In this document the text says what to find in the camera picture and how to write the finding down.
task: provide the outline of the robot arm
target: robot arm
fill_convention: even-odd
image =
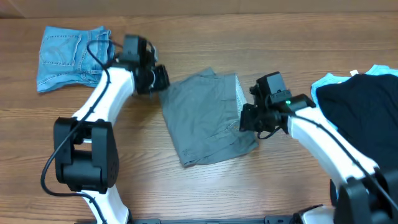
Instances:
[[[388,202],[381,194],[383,190],[390,198],[398,200],[398,171],[381,171],[372,159],[360,153],[331,127],[307,96],[292,96],[279,72],[258,79],[250,92],[254,95],[254,105],[243,106],[240,129],[272,133],[280,126],[311,152],[339,190],[335,209],[317,207],[302,212],[297,217],[298,223],[398,222],[398,211],[394,210],[393,202]]]
[[[55,156],[55,171],[58,181],[67,184],[71,191],[94,198],[107,223],[132,223],[131,213],[123,205],[115,186],[119,157],[113,126],[123,104],[135,91],[150,94],[170,85],[164,66],[155,66],[156,61],[156,50],[151,43],[142,37],[127,35],[123,53],[107,69],[109,76],[103,71],[98,86],[84,106],[72,118],[59,118],[54,124],[56,149],[103,94],[93,112]],[[91,143],[91,152],[75,150],[73,145],[83,142]],[[84,199],[97,223],[102,223],[96,207],[89,199]]]
[[[108,69],[111,83],[109,84],[104,97],[98,103],[94,112],[86,119],[86,121],[95,122],[99,119],[109,121],[114,126],[116,118],[122,108],[124,102],[133,94],[135,90],[134,76],[131,71],[125,68],[111,67]],[[108,78],[103,71],[101,80],[94,92],[88,98],[86,103],[80,110],[78,110],[72,117],[81,120],[87,114],[89,108],[93,106],[94,102],[98,99],[103,89],[105,88]]]
[[[379,167],[376,162],[356,150],[333,129],[319,108],[306,107],[296,111],[295,114],[313,120],[327,128],[371,175]],[[289,117],[287,126],[289,134],[311,152],[312,156],[318,160],[319,165],[331,177],[337,188],[347,184],[349,178],[353,177],[358,180],[365,178],[363,172],[353,164],[353,161],[342,148],[322,129],[312,123],[294,117]]]

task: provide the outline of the light blue fabric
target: light blue fabric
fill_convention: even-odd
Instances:
[[[366,72],[365,74],[367,75],[385,75],[385,74],[391,74],[398,76],[398,70],[397,69],[391,69],[387,65],[373,65],[373,67]],[[324,86],[324,85],[329,85],[329,84],[336,84],[336,83],[342,83],[347,80],[349,80],[350,77],[337,77],[334,76],[331,73],[327,73],[325,77],[319,79],[315,83],[312,84],[311,86],[311,95],[312,95],[312,100],[314,103],[319,106],[318,104],[318,97],[317,97],[317,88]]]
[[[102,73],[101,66],[87,52],[90,40],[109,40],[110,30],[71,30],[46,27],[39,52],[37,91],[56,90],[67,84],[95,87]],[[90,45],[90,50],[103,62],[114,56],[114,46],[107,42]]]

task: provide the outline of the wooden table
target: wooden table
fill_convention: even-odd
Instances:
[[[280,71],[294,95],[327,72],[349,75],[373,64],[398,67],[398,13],[259,14],[0,20],[0,223],[72,223],[93,218],[81,198],[56,198],[39,178],[53,151],[53,123],[70,117],[91,88],[36,92],[45,26],[106,26],[114,40],[147,37],[159,49],[170,81],[206,67],[235,71],[248,89]],[[329,178],[296,140],[281,131],[250,154],[184,169],[159,101],[128,100],[114,127],[121,161],[117,186],[135,218],[258,218],[329,204]],[[55,178],[49,187],[68,192]]]

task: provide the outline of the denim shorts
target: denim shorts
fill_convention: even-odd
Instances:
[[[90,40],[109,40],[110,30],[71,30],[46,27],[39,52],[37,91],[56,90],[68,84],[95,87],[102,73],[101,66],[87,52]],[[114,46],[107,42],[90,45],[90,50],[106,63],[114,56]]]

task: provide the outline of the gray shorts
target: gray shorts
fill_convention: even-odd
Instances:
[[[258,147],[253,132],[239,131],[236,74],[204,70],[159,94],[163,116],[184,166],[213,164]]]

